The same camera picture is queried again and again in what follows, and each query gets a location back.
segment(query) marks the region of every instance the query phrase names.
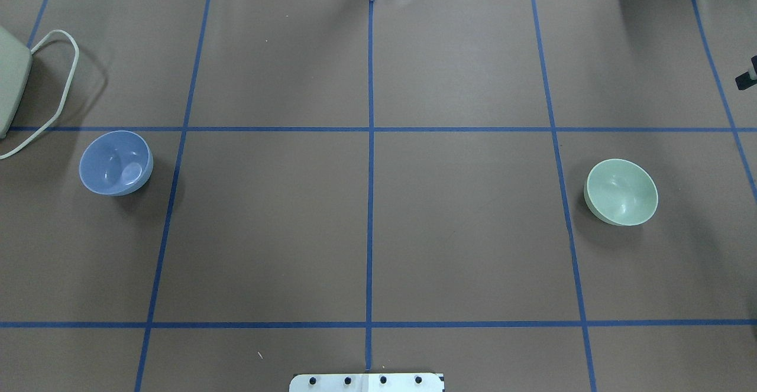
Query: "table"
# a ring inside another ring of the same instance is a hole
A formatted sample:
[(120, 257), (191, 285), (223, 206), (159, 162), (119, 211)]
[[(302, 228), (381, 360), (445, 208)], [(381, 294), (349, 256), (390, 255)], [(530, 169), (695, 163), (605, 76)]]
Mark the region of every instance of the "table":
[[(3, 390), (449, 390), (757, 382), (757, 0), (0, 0), (70, 31), (62, 117), (0, 169)], [(47, 119), (35, 55), (8, 150)], [(133, 195), (86, 145), (140, 133)], [(628, 158), (645, 225), (582, 183)]]

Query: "white bracket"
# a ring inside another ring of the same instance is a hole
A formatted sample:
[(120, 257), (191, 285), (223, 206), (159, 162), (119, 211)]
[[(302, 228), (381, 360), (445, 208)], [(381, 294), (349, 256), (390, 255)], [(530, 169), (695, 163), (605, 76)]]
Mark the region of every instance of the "white bracket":
[(444, 375), (435, 373), (370, 373), (297, 375), (289, 392), (444, 392)]

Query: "blue bowl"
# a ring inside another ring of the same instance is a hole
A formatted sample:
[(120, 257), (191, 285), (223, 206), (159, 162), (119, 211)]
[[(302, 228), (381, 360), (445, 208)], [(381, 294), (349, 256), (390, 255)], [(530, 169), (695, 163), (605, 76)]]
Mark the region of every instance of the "blue bowl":
[(112, 131), (84, 150), (79, 177), (90, 192), (127, 195), (147, 182), (152, 164), (152, 152), (141, 136), (130, 131)]

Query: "white cable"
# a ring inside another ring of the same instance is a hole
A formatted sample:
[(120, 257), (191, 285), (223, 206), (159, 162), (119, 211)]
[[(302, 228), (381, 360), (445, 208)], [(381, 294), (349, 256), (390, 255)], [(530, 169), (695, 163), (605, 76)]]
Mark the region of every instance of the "white cable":
[(29, 138), (27, 138), (26, 141), (22, 142), (18, 147), (15, 147), (13, 150), (3, 155), (0, 155), (0, 160), (3, 160), (3, 158), (8, 158), (11, 155), (14, 155), (15, 153), (18, 153), (19, 151), (24, 149), (24, 147), (29, 145), (31, 141), (34, 141), (35, 138), (40, 136), (40, 134), (43, 133), (43, 131), (45, 131), (46, 128), (50, 127), (50, 125), (52, 125), (55, 122), (55, 120), (57, 120), (57, 118), (60, 116), (60, 113), (63, 112), (63, 106), (66, 103), (66, 98), (68, 98), (68, 89), (71, 87), (71, 80), (73, 80), (73, 72), (76, 71), (76, 64), (79, 63), (79, 45), (76, 44), (76, 41), (67, 32), (63, 30), (53, 30), (53, 31), (50, 31), (45, 37), (43, 37), (43, 39), (38, 44), (36, 44), (35, 47), (32, 48), (31, 52), (33, 55), (38, 49), (40, 49), (41, 46), (43, 46), (43, 44), (45, 44), (48, 41), (50, 36), (52, 36), (52, 34), (55, 34), (55, 33), (65, 34), (65, 36), (68, 37), (68, 40), (70, 40), (71, 44), (73, 45), (73, 62), (71, 63), (71, 71), (68, 73), (68, 80), (66, 80), (65, 88), (63, 88), (63, 96), (60, 97), (60, 104), (57, 106), (57, 111), (55, 112), (55, 114), (52, 115), (52, 117), (44, 125), (42, 125), (39, 129), (37, 129), (35, 133), (32, 133), (32, 135), (29, 136)]

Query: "blue grid line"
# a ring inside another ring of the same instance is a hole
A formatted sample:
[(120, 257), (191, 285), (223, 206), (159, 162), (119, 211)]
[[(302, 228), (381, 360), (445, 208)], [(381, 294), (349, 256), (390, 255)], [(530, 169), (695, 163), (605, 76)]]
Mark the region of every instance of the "blue grid line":
[(368, 216), (365, 256), (365, 370), (373, 364), (373, 168), (376, 134), (373, 119), (373, 4), (368, 1)]
[[(35, 131), (40, 126), (11, 126), (10, 131)], [(51, 126), (47, 131), (53, 132), (88, 132), (88, 131), (146, 131), (146, 132), (538, 132), (549, 133), (551, 127), (541, 126), (390, 126), (374, 128), (363, 126)], [(733, 128), (578, 128), (557, 126), (559, 132), (633, 132), (633, 133), (731, 133)], [(757, 128), (736, 128), (738, 132), (754, 133)]]
[(736, 148), (739, 150), (739, 156), (741, 157), (741, 163), (744, 165), (744, 171), (746, 172), (746, 179), (749, 181), (749, 187), (752, 188), (752, 196), (755, 199), (755, 202), (757, 202), (757, 186), (755, 186), (755, 180), (752, 176), (752, 169), (749, 168), (749, 161), (746, 159), (746, 154), (744, 153), (744, 147), (741, 145), (741, 138), (739, 138), (738, 130), (736, 129), (736, 122), (733, 120), (733, 114), (730, 112), (730, 106), (728, 106), (728, 100), (725, 98), (725, 92), (723, 91), (723, 84), (720, 80), (720, 75), (717, 74), (717, 68), (714, 65), (714, 60), (712, 60), (712, 53), (709, 49), (709, 44), (707, 42), (707, 36), (705, 35), (705, 28), (702, 26), (702, 18), (700, 17), (700, 8), (697, 5), (697, 0), (691, 0), (691, 6), (694, 9), (694, 16), (697, 18), (697, 26), (700, 29), (700, 36), (702, 37), (702, 45), (705, 48), (705, 54), (707, 55), (707, 60), (710, 64), (710, 69), (712, 70), (712, 77), (714, 77), (714, 82), (717, 85), (717, 92), (720, 94), (720, 99), (723, 103), (723, 108), (725, 109), (725, 115), (728, 117), (728, 123), (730, 124), (730, 130), (733, 133), (733, 139), (736, 141)]
[(589, 327), (586, 324), (586, 309), (584, 308), (584, 292), (581, 289), (581, 274), (578, 270), (578, 255), (575, 251), (573, 238), (573, 225), (570, 219), (570, 207), (568, 207), (568, 195), (565, 191), (565, 177), (562, 174), (562, 159), (560, 158), (559, 141), (557, 140), (557, 128), (555, 114), (552, 110), (552, 93), (549, 91), (549, 79), (546, 74), (546, 60), (544, 58), (544, 45), (541, 40), (541, 26), (539, 25), (539, 12), (536, 0), (530, 0), (533, 11), (533, 26), (536, 29), (536, 43), (539, 48), (539, 62), (541, 63), (541, 78), (544, 82), (544, 96), (546, 97), (546, 111), (549, 114), (549, 126), (552, 128), (552, 146), (555, 151), (555, 163), (557, 164), (557, 177), (560, 183), (560, 195), (562, 195), (562, 212), (565, 215), (565, 227), (568, 229), (568, 241), (570, 242), (571, 260), (573, 263), (573, 280), (575, 282), (575, 294), (578, 300), (578, 314), (581, 316), (581, 330), (584, 334), (584, 353), (589, 374), (589, 385), (592, 392), (597, 392), (597, 379), (594, 376), (594, 358), (591, 354), (589, 341)]
[(148, 308), (147, 325), (144, 328), (143, 346), (140, 353), (140, 365), (137, 368), (136, 382), (134, 385), (135, 392), (140, 392), (141, 380), (144, 375), (144, 363), (147, 360), (147, 351), (150, 344), (151, 324), (155, 314), (155, 304), (157, 302), (157, 292), (160, 287), (160, 275), (163, 271), (163, 259), (166, 254), (166, 245), (168, 242), (168, 231), (171, 226), (171, 216), (173, 214), (173, 204), (176, 200), (176, 186), (179, 182), (179, 172), (182, 168), (182, 156), (184, 153), (184, 146), (186, 143), (187, 131), (186, 128), (189, 125), (189, 115), (192, 114), (192, 99), (195, 93), (195, 82), (197, 82), (197, 72), (200, 68), (200, 56), (202, 54), (202, 44), (205, 40), (205, 27), (208, 24), (208, 12), (211, 9), (211, 0), (205, 0), (205, 12), (202, 15), (202, 25), (200, 26), (200, 37), (197, 42), (197, 53), (195, 53), (195, 65), (192, 69), (192, 81), (189, 84), (189, 95), (187, 95), (187, 107), (184, 114), (184, 130), (182, 131), (181, 139), (179, 140), (179, 150), (176, 153), (176, 166), (173, 169), (173, 181), (171, 182), (171, 193), (168, 198), (168, 207), (166, 209), (166, 220), (163, 226), (163, 237), (160, 241), (160, 251), (157, 255), (157, 266), (155, 268), (155, 278), (152, 284), (152, 293), (150, 296), (150, 306)]
[(45, 14), (45, 8), (47, 7), (47, 2), (49, 0), (43, 0), (43, 4), (40, 6), (40, 12), (37, 13), (37, 18), (34, 20), (34, 27), (32, 27), (32, 32), (29, 34), (29, 41), (27, 41), (27, 47), (31, 49), (32, 43), (34, 43), (34, 39), (37, 36), (37, 30), (40, 29), (40, 23), (43, 22), (43, 15)]
[[(559, 328), (559, 327), (685, 327), (757, 325), (757, 319), (609, 319), (555, 321), (373, 321), (371, 328)], [(365, 328), (362, 321), (324, 322), (81, 322), (7, 321), (0, 328), (146, 328), (155, 329), (282, 329)]]

